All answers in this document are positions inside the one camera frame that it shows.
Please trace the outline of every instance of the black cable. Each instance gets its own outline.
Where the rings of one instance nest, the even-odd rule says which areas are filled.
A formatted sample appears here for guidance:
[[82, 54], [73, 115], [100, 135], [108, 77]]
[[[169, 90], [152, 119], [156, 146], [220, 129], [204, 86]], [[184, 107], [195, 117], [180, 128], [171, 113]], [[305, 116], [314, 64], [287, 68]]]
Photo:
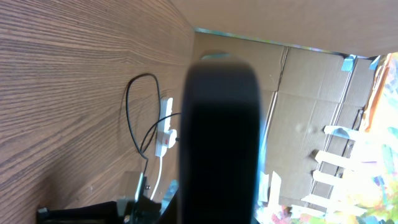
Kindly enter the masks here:
[[[142, 148], [142, 146], [144, 145], [145, 139], [147, 139], [148, 134], [150, 133], [150, 131], [152, 130], [152, 128], [157, 127], [157, 124], [159, 124], [159, 122], [165, 120], [166, 118], [169, 118], [169, 117], [172, 117], [172, 116], [175, 116], [175, 115], [180, 115], [180, 114], [181, 114], [181, 113], [170, 114], [170, 115], [168, 115], [168, 116], [166, 116], [166, 117], [164, 117], [164, 118], [162, 118], [162, 119], [156, 121], [156, 123], [154, 123], [154, 124], [149, 128], [149, 130], [147, 131], [147, 133], [145, 134], [144, 140], [142, 140], [142, 143], [141, 143], [141, 148]], [[145, 172], [146, 172], [146, 170], [147, 170], [147, 166], [148, 166], [148, 160], [145, 162], [144, 174], [145, 174]]]
[[[181, 113], [174, 113], [174, 114], [171, 114], [171, 115], [169, 115], [169, 116], [166, 116], [166, 117], [164, 117], [164, 118], [162, 118], [162, 119], [159, 119], [159, 118], [158, 118], [158, 121], [156, 121], [156, 123], [154, 123], [154, 124], [149, 128], [148, 132], [145, 134], [145, 137], [144, 137], [144, 139], [143, 139], [142, 142], [141, 142], [141, 147], [139, 147], [138, 144], [137, 144], [136, 138], [134, 137], [134, 133], [132, 132], [131, 123], [130, 123], [130, 115], [129, 115], [129, 92], [130, 92], [130, 87], [131, 87], [132, 83], [134, 83], [134, 81], [136, 81], [137, 79], [142, 78], [142, 77], [152, 77], [152, 78], [155, 80], [155, 82], [156, 82], [157, 96], [158, 96], [158, 102], [159, 102], [159, 118], [160, 118], [160, 89], [159, 89], [159, 82], [158, 82], [156, 76], [155, 76], [154, 74], [151, 74], [151, 73], [144, 73], [144, 74], [138, 75], [138, 76], [132, 78], [132, 79], [129, 81], [129, 83], [127, 84], [127, 90], [126, 90], [126, 118], [127, 118], [127, 124], [128, 124], [128, 126], [129, 126], [129, 130], [130, 130], [130, 135], [131, 135], [132, 141], [134, 142], [134, 145], [136, 146], [138, 153], [141, 155], [142, 158], [144, 158], [144, 159], [146, 160], [146, 162], [145, 162], [145, 168], [144, 168], [144, 173], [143, 173], [143, 174], [145, 175], [145, 172], [147, 171], [147, 166], [148, 166], [148, 157], [146, 157], [146, 156], [144, 155], [144, 152], [147, 150], [147, 148], [149, 147], [149, 144], [152, 142], [152, 139], [154, 138], [154, 135], [155, 135], [156, 129], [157, 129], [157, 124], [158, 124], [159, 122], [163, 121], [163, 120], [166, 119], [166, 118], [169, 118], [169, 117], [175, 116], [175, 115], [179, 115], [179, 114], [181, 114]], [[155, 129], [154, 129], [154, 131], [152, 132], [152, 135], [150, 136], [149, 142], [148, 142], [148, 144], [144, 147], [144, 142], [145, 142], [145, 140], [147, 139], [148, 134], [150, 133], [150, 131], [151, 131], [153, 128], [155, 128]]]
[[149, 144], [152, 142], [152, 139], [154, 138], [154, 135], [155, 135], [155, 133], [156, 133], [156, 128], [157, 128], [157, 126], [156, 126], [156, 128], [154, 129], [154, 132], [152, 133], [152, 136], [150, 137], [148, 144], [147, 144], [146, 147], [144, 148], [144, 151], [142, 151], [142, 147], [143, 147], [143, 145], [144, 145], [145, 139], [142, 141], [141, 147], [139, 147], [139, 146], [138, 146], [138, 143], [137, 143], [137, 141], [136, 141], [136, 139], [135, 139], [135, 137], [134, 137], [134, 134], [133, 134], [133, 132], [132, 132], [131, 123], [130, 123], [130, 116], [129, 116], [129, 92], [130, 92], [130, 87], [131, 87], [132, 83], [134, 83], [134, 81], [136, 81], [137, 79], [142, 78], [142, 77], [152, 77], [152, 78], [155, 80], [155, 82], [156, 82], [157, 96], [158, 96], [158, 103], [159, 103], [159, 115], [158, 115], [159, 118], [160, 118], [160, 90], [159, 90], [159, 82], [158, 82], [156, 76], [155, 76], [154, 74], [151, 74], [151, 73], [144, 73], [144, 74], [138, 75], [138, 76], [132, 78], [132, 79], [129, 81], [129, 83], [127, 84], [127, 90], [126, 90], [126, 117], [127, 117], [127, 124], [128, 124], [128, 126], [129, 126], [129, 130], [130, 130], [130, 134], [131, 134], [132, 141], [134, 142], [134, 145], [136, 146], [138, 153], [141, 155], [142, 158], [144, 158], [144, 159], [146, 160], [145, 169], [144, 169], [144, 174], [145, 174], [146, 167], [147, 167], [147, 165], [148, 165], [148, 157], [146, 157], [146, 156], [144, 155], [144, 152], [145, 152], [146, 149], [148, 148]]

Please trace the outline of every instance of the cardboard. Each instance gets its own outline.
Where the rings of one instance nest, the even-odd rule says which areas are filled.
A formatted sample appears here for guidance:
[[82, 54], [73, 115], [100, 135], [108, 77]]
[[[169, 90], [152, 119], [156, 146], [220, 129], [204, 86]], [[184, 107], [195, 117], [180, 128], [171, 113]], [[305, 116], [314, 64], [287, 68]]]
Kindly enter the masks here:
[[206, 54], [229, 53], [247, 61], [259, 79], [261, 89], [276, 91], [283, 66], [284, 46], [255, 41], [196, 33], [193, 61]]
[[366, 57], [398, 51], [396, 0], [171, 0], [193, 27]]
[[[262, 89], [264, 115], [269, 114], [277, 91], [268, 129], [266, 173], [276, 172], [282, 179], [279, 203], [305, 206], [301, 198], [310, 193], [328, 198], [331, 186], [313, 181], [318, 163], [310, 155], [324, 148], [343, 155], [347, 140], [332, 136], [328, 143], [323, 128], [353, 126], [373, 83], [371, 61], [358, 59], [353, 73], [344, 72], [340, 55], [196, 34], [193, 60], [208, 52], [230, 53], [251, 64]], [[336, 175], [337, 166], [323, 164], [321, 168]]]

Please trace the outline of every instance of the wood grain surface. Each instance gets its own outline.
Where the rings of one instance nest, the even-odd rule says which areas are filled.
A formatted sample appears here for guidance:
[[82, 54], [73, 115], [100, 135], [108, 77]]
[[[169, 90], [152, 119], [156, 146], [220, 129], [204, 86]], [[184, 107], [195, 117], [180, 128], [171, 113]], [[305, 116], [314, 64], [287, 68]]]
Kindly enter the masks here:
[[[126, 124], [126, 84], [156, 74], [179, 112], [192, 42], [166, 0], [1, 0], [0, 223], [33, 223], [39, 206], [114, 199], [121, 174], [144, 167]], [[154, 81], [138, 80], [130, 99], [141, 141], [157, 119]], [[177, 177], [177, 149], [165, 156], [158, 201]], [[154, 145], [146, 154], [154, 185]]]

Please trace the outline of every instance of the black object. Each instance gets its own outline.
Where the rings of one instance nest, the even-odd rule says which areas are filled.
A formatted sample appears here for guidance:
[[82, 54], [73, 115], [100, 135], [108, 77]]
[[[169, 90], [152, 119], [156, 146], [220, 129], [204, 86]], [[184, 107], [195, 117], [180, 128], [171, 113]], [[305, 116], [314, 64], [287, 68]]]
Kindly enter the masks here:
[[142, 141], [141, 147], [139, 147], [139, 146], [138, 146], [138, 143], [137, 143], [137, 141], [136, 141], [136, 138], [134, 137], [134, 133], [132, 132], [131, 123], [130, 123], [130, 115], [129, 115], [129, 93], [130, 93], [130, 87], [131, 87], [131, 85], [132, 85], [137, 79], [143, 78], [143, 77], [152, 77], [152, 78], [155, 80], [155, 82], [156, 82], [157, 100], [158, 100], [158, 104], [159, 104], [159, 112], [158, 112], [158, 118], [157, 118], [157, 119], [158, 119], [158, 120], [160, 119], [160, 90], [159, 90], [159, 81], [157, 80], [156, 76], [155, 76], [154, 74], [151, 74], [151, 73], [144, 73], [144, 74], [138, 75], [138, 76], [132, 78], [132, 79], [129, 81], [129, 83], [127, 84], [127, 87], [126, 87], [126, 118], [127, 118], [127, 125], [129, 126], [129, 130], [130, 130], [130, 135], [131, 135], [132, 141], [133, 141], [133, 143], [134, 143], [134, 145], [135, 145], [135, 147], [136, 147], [138, 153], [141, 155], [141, 157], [142, 157], [143, 159], [146, 160], [146, 161], [145, 161], [145, 168], [144, 168], [144, 175], [145, 175], [145, 173], [146, 173], [146, 171], [147, 171], [147, 166], [148, 166], [148, 157], [146, 157], [146, 156], [144, 155], [144, 152], [147, 150], [147, 148], [148, 148], [150, 142], [151, 142], [152, 139], [154, 138], [154, 135], [155, 135], [155, 133], [156, 133], [157, 126], [155, 127], [154, 131], [152, 132], [152, 135], [151, 135], [150, 138], [149, 138], [148, 144], [144, 147], [145, 141]]
[[37, 224], [152, 224], [160, 218], [161, 203], [155, 203], [144, 196], [145, 183], [143, 178], [139, 200], [128, 203], [124, 216], [118, 216], [116, 202], [105, 202], [83, 208], [66, 210], [37, 211]]
[[181, 116], [182, 223], [254, 222], [261, 104], [252, 68], [243, 62], [193, 65]]

